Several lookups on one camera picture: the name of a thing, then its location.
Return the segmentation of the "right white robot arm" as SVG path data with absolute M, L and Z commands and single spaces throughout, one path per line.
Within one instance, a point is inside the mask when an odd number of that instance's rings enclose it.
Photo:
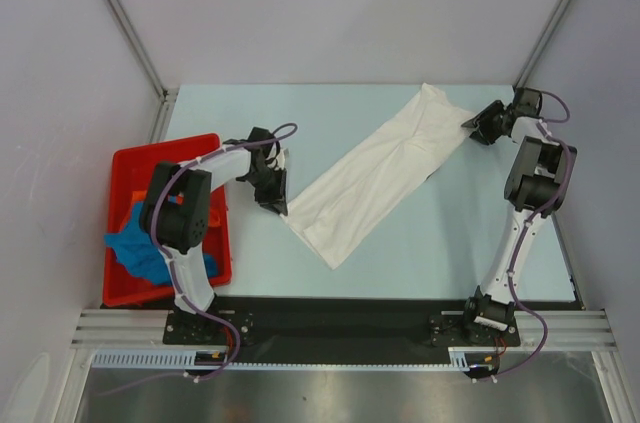
M 557 95 L 518 87 L 510 104 L 496 100 L 462 124 L 485 146 L 501 137 L 519 145 L 504 187 L 510 210 L 499 248 L 461 319 L 462 334 L 473 344 L 507 335 L 516 328 L 515 311 L 525 309 L 517 294 L 519 280 L 534 239 L 564 203 L 578 156 L 577 148 L 554 136 L 549 126 L 569 119 L 570 110 Z

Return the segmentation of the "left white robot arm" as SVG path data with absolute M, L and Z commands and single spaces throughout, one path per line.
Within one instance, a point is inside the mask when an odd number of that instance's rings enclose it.
M 223 142 L 213 151 L 180 163 L 162 161 L 153 171 L 139 226 L 161 255 L 174 289 L 177 333 L 185 325 L 197 341 L 214 340 L 219 331 L 238 344 L 241 336 L 215 310 L 216 294 L 206 274 L 203 241 L 208 231 L 210 196 L 232 180 L 253 187 L 254 201 L 279 216 L 288 214 L 287 169 L 282 141 L 295 123 L 275 130 L 255 127 L 244 139 Z

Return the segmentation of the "white t shirt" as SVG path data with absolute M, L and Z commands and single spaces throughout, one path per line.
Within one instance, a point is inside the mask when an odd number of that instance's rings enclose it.
M 405 106 L 288 206 L 289 228 L 331 269 L 468 137 L 473 113 L 424 83 Z

